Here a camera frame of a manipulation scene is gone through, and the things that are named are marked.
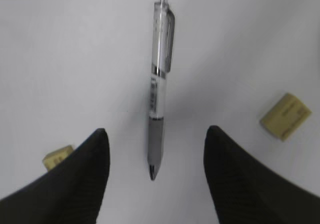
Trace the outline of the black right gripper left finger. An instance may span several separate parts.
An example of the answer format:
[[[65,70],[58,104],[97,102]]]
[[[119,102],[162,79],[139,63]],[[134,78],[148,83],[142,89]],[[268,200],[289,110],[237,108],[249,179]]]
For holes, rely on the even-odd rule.
[[[98,128],[52,170],[1,199],[0,222],[95,224],[109,174],[109,138]]]

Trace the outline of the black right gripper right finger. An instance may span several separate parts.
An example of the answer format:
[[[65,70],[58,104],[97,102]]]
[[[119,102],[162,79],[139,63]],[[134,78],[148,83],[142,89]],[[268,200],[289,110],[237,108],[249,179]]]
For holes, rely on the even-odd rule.
[[[318,224],[320,198],[263,165],[219,126],[208,128],[203,166],[221,224]]]

